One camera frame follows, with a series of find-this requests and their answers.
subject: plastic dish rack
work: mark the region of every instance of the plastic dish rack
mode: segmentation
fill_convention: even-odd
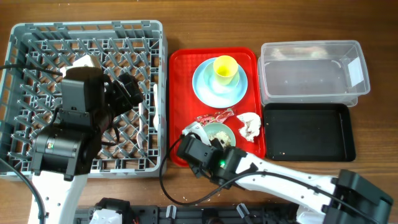
[[[120,132],[116,147],[100,150],[89,177],[154,177],[166,150],[165,87],[167,39],[159,21],[104,21],[17,24],[12,28],[5,64],[19,63],[57,70],[73,61],[95,55],[112,79],[128,72],[139,80],[145,96],[144,117],[138,107],[115,118]],[[31,177],[30,140],[50,121],[53,109],[62,103],[62,78],[13,68],[3,70],[0,105],[0,157]],[[158,132],[153,87],[158,84]],[[147,156],[138,153],[139,119],[144,122],[143,143]],[[105,141],[112,141],[106,131]],[[0,167],[0,178],[17,179]]]

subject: plastic wrapper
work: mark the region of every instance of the plastic wrapper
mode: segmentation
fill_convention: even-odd
[[[224,111],[219,111],[214,114],[206,114],[196,117],[195,121],[198,121],[202,126],[214,122],[224,123],[224,121],[230,116],[234,116],[235,113],[232,108],[228,108]]]

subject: clear plastic container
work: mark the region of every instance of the clear plastic container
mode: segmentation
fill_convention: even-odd
[[[369,93],[368,70],[355,40],[265,43],[259,58],[262,104],[344,103]]]

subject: red tray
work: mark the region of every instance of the red tray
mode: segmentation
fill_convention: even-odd
[[[233,106],[236,114],[255,112],[262,119],[259,80],[257,75],[257,60],[254,53],[244,47],[217,49],[183,49],[174,52],[169,60],[169,133],[171,146],[181,135],[182,130],[194,122],[199,115],[212,114],[223,109],[212,108],[202,103],[192,88],[192,77],[196,68],[205,60],[221,55],[229,55],[242,66],[248,77],[248,90],[243,99]],[[225,122],[236,138],[236,146],[263,158],[266,155],[264,127],[260,135],[248,142],[239,134],[238,129],[243,123],[232,116]],[[174,163],[187,167],[188,164],[177,157],[176,146],[170,156]]]

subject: wooden table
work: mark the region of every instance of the wooden table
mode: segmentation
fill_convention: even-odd
[[[116,21],[157,19],[164,25],[169,53],[184,48],[246,46],[260,55],[265,42],[294,40],[357,40],[368,65],[371,92],[351,108],[357,158],[354,162],[275,162],[315,174],[358,172],[398,198],[398,2],[397,1],[50,1],[0,3],[0,62],[9,34],[20,22]],[[169,163],[166,187],[176,199],[188,201],[214,189],[191,170]],[[90,179],[80,207],[103,197],[133,205],[167,206],[159,180]],[[224,190],[204,205],[275,203],[272,195]],[[31,193],[22,182],[0,180],[0,223],[27,223]],[[398,223],[398,206],[390,222]]]

